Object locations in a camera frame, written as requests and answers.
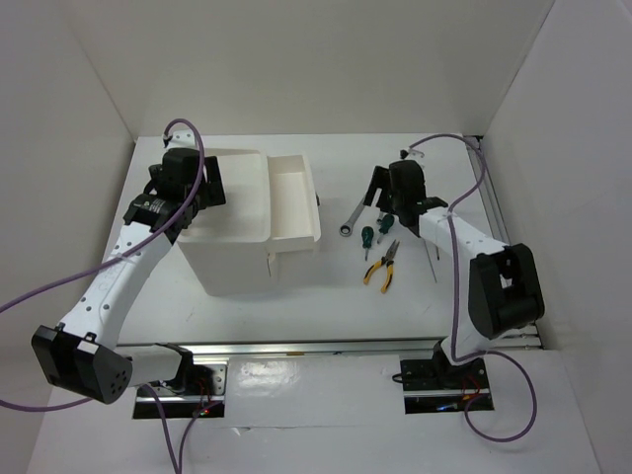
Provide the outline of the white top drawer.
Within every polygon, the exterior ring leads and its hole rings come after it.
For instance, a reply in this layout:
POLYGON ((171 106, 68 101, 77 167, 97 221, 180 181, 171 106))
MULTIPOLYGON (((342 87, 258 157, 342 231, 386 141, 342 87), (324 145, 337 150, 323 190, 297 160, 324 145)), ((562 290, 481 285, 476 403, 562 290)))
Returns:
POLYGON ((317 193, 307 157, 269 156, 272 253, 316 252, 321 224, 317 193))

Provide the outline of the green stubby screwdriver plain cap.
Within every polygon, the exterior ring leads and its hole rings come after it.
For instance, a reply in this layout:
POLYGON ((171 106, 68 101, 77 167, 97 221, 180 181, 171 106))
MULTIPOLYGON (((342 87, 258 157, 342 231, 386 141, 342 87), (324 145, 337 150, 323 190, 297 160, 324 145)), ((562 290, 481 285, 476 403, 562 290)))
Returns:
POLYGON ((378 227, 378 237, 376 240, 377 244, 380 244, 383 239, 385 238, 385 236, 389 233, 391 227, 394 225, 395 222, 395 216, 388 213, 385 214, 380 222, 379 222, 379 227, 378 227))

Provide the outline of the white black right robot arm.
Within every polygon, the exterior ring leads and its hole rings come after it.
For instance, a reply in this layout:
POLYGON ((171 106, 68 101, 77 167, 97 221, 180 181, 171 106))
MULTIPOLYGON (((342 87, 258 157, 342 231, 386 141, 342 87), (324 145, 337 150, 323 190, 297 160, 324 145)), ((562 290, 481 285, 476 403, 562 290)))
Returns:
POLYGON ((428 197, 421 165, 388 166, 389 202, 400 222, 453 263, 450 335, 434 346, 431 375, 454 386, 492 342, 540 319, 545 304, 531 250, 486 235, 438 197, 428 197))

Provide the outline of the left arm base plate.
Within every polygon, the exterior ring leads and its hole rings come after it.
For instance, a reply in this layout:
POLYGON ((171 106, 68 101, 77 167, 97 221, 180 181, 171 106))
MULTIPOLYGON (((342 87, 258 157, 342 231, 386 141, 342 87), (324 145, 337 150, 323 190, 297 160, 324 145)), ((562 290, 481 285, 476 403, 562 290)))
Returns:
POLYGON ((132 363, 132 417, 183 420, 224 416, 228 359, 201 355, 143 356, 132 363))

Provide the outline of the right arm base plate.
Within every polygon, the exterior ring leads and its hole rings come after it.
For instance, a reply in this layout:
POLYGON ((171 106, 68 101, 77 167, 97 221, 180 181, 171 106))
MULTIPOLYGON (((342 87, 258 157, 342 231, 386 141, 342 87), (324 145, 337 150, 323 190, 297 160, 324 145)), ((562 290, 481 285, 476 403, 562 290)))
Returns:
POLYGON ((391 376, 402 386, 405 413, 438 414, 493 411, 487 368, 480 358, 440 373, 430 359, 403 359, 400 371, 391 376))

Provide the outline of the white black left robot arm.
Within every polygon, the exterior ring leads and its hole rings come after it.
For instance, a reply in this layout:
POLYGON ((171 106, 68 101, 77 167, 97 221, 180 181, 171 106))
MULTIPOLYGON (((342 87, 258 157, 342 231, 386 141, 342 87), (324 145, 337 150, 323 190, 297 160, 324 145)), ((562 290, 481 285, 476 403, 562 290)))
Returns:
POLYGON ((80 301, 32 346, 47 381, 111 404, 130 387, 159 384, 182 395, 205 390, 212 372, 186 347, 218 327, 247 322, 249 340, 283 339, 283 317, 299 312, 277 286, 279 265, 317 250, 322 237, 312 170, 303 155, 171 147, 149 169, 109 258, 80 301), (153 270, 182 256, 208 296, 201 326, 169 343, 118 351, 120 332, 153 270))

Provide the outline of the green stubby screwdriver orange cap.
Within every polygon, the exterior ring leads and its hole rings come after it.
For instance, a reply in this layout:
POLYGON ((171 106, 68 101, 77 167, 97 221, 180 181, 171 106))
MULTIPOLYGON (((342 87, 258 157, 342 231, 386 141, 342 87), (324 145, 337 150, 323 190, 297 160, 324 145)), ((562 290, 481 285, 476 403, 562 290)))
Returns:
POLYGON ((368 259, 369 251, 372 247, 373 239, 374 239, 374 230, 371 226, 364 226, 361 229, 361 244, 364 250, 364 259, 368 259))

